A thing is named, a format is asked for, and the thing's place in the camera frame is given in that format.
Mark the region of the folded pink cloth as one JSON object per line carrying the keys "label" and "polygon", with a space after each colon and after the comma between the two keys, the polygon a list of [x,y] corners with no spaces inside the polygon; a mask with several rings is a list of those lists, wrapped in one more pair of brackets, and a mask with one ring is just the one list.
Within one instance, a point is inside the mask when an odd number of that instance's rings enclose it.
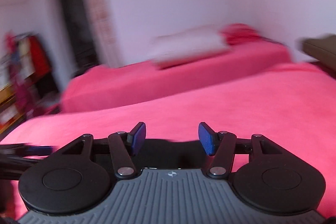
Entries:
{"label": "folded pink cloth", "polygon": [[229,24],[220,31],[220,34],[231,46],[241,43],[254,42],[262,38],[257,30],[242,23]]}

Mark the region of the cluttered clothes shelf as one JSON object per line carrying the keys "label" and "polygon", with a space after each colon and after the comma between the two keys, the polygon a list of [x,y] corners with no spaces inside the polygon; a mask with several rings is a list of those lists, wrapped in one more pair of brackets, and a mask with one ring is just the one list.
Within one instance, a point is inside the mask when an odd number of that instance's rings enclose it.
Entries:
{"label": "cluttered clothes shelf", "polygon": [[37,35],[5,34],[1,58],[1,136],[23,122],[60,113],[59,89],[51,61]]}

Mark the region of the olive brown cushion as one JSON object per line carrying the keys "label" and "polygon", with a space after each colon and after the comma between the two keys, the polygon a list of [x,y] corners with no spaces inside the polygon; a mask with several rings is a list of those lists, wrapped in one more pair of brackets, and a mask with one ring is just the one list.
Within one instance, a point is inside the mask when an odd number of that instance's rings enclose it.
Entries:
{"label": "olive brown cushion", "polygon": [[328,34],[320,38],[304,38],[299,45],[303,53],[335,71],[335,41],[335,34]]}

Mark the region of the pink bed blanket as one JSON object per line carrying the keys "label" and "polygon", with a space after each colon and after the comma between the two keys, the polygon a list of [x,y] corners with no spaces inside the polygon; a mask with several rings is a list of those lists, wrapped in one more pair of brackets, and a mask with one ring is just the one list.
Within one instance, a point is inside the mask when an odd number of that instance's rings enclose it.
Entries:
{"label": "pink bed blanket", "polygon": [[335,215],[335,79],[308,63],[281,64],[231,83],[100,111],[47,115],[21,124],[4,143],[62,147],[82,134],[96,139],[138,122],[150,139],[191,141],[198,125],[240,138],[262,134],[317,168],[326,180],[319,212]]}

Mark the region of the dark window with frame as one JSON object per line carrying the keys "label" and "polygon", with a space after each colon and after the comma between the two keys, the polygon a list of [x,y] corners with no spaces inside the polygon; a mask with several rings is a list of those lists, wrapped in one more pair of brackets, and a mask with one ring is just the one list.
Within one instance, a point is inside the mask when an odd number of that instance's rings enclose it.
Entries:
{"label": "dark window with frame", "polygon": [[122,64],[108,0],[49,0],[57,64],[69,73]]}

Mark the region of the white bolster pillow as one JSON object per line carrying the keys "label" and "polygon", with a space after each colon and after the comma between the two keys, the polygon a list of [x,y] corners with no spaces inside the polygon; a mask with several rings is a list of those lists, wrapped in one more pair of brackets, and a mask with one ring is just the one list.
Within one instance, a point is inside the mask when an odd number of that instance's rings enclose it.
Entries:
{"label": "white bolster pillow", "polygon": [[175,67],[230,51],[214,26],[201,26],[152,40],[148,58],[159,69]]}

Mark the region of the black pants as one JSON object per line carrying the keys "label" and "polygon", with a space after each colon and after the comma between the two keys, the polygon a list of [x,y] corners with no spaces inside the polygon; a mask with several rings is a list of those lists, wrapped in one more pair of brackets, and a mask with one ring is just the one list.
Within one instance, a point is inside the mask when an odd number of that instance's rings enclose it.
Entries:
{"label": "black pants", "polygon": [[190,169],[207,167],[212,157],[205,153],[198,140],[172,142],[163,139],[146,139],[138,153],[125,146],[134,166],[159,169]]}

